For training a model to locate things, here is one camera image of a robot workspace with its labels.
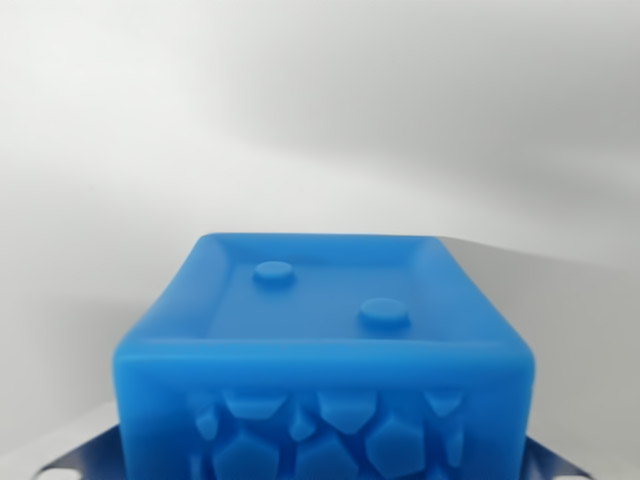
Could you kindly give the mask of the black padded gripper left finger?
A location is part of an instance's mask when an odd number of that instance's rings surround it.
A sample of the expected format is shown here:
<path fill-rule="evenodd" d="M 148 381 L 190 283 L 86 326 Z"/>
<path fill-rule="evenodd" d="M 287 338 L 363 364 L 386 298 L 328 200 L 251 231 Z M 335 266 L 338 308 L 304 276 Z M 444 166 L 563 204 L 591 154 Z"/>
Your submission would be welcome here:
<path fill-rule="evenodd" d="M 58 473 L 65 479 L 125 479 L 119 426 L 91 438 L 36 471 L 33 479 Z"/>

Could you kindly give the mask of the black padded gripper right finger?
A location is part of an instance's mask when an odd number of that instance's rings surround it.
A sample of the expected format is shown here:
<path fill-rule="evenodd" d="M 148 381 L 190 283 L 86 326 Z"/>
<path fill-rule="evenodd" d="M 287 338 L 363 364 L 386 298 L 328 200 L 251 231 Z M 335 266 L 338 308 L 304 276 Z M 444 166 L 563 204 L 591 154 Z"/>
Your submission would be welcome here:
<path fill-rule="evenodd" d="M 575 464 L 528 437 L 524 452 L 524 480 L 592 480 Z"/>

